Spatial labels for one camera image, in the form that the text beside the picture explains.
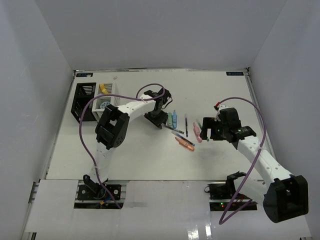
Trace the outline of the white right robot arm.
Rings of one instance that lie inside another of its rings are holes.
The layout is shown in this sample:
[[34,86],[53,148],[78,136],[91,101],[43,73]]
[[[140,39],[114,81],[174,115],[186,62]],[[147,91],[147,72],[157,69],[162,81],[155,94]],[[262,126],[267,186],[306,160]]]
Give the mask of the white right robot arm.
[[229,197],[233,201],[244,195],[249,198],[240,208],[251,202],[262,205],[268,218],[279,223],[309,212],[308,182],[302,176],[293,175],[265,149],[262,141],[249,126],[242,126],[238,112],[233,107],[219,105],[215,117],[204,117],[200,137],[205,140],[227,141],[251,163],[262,178],[258,182],[249,172],[236,172],[227,176],[223,185],[210,187],[211,199]]

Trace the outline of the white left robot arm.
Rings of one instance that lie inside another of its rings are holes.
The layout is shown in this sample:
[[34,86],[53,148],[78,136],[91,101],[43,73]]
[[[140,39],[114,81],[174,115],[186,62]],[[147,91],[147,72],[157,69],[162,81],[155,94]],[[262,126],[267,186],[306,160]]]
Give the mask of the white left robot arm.
[[125,140],[129,123],[134,119],[144,116],[158,129],[168,120],[168,113],[163,111],[172,102],[171,93],[162,87],[159,92],[148,90],[140,97],[118,96],[131,100],[130,102],[114,106],[109,104],[95,127],[97,140],[97,153],[94,157],[84,143],[82,136],[83,114],[79,119],[80,141],[93,161],[89,174],[83,176],[83,182],[88,187],[88,193],[99,200],[105,196],[106,187],[103,185],[108,180],[108,168],[114,149]]

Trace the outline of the blue white tape roll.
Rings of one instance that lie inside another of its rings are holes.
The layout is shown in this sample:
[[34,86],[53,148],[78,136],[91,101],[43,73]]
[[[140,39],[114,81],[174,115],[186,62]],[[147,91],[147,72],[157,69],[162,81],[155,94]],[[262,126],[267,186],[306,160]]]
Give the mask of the blue white tape roll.
[[109,101],[104,101],[100,104],[99,108],[100,109],[105,109],[108,105],[110,105],[111,103]]

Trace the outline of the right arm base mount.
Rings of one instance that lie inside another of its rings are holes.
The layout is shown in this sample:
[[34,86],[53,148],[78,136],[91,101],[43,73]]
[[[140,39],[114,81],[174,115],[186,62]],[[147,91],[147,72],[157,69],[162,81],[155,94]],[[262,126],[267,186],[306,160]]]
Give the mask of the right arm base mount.
[[[234,186],[233,180],[244,177],[246,173],[236,172],[228,175],[225,182],[208,183],[204,188],[204,192],[209,194],[209,208],[211,212],[223,212],[231,201],[237,188]],[[241,193],[238,193],[235,200],[231,204],[228,211],[236,211],[244,206],[249,201],[249,198]],[[258,210],[257,203],[251,202],[241,209],[241,211],[256,211]]]

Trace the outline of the yellow highlighter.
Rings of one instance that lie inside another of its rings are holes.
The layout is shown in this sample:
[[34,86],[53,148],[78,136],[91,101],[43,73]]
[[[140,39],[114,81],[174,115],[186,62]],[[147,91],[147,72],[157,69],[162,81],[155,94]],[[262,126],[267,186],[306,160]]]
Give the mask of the yellow highlighter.
[[103,90],[106,90],[105,85],[104,85],[103,83],[101,83],[101,84],[99,85],[99,89],[100,89],[101,93],[103,93]]

